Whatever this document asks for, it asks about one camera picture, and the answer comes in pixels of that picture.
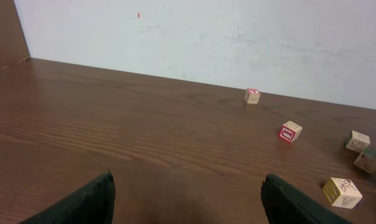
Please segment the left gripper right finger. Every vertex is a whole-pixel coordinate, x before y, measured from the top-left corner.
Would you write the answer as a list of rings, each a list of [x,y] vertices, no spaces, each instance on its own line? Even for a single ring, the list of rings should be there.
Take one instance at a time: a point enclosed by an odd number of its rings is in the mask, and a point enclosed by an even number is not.
[[[266,175],[260,198],[270,224],[351,224],[275,174]]]

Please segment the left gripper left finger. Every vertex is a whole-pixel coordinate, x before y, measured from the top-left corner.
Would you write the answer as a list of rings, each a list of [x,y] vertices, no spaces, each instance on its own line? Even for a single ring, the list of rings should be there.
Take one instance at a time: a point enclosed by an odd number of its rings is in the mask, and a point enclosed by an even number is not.
[[[111,224],[115,198],[114,178],[107,171],[22,224]]]

